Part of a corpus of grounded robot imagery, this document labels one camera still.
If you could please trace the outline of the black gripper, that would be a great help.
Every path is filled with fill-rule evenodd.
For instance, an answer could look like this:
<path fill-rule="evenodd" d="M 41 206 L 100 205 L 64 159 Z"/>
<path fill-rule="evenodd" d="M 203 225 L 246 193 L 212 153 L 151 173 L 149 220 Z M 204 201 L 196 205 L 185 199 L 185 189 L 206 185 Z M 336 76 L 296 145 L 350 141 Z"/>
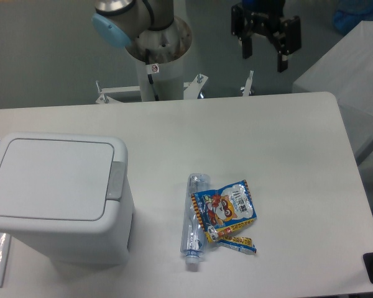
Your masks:
<path fill-rule="evenodd" d="M 231 7 L 231 34 L 242 47 L 242 58 L 252 56 L 252 37 L 265 37 L 277 49 L 277 71 L 288 68 L 288 57 L 301 49 L 301 19 L 285 17 L 285 1 L 239 1 Z"/>

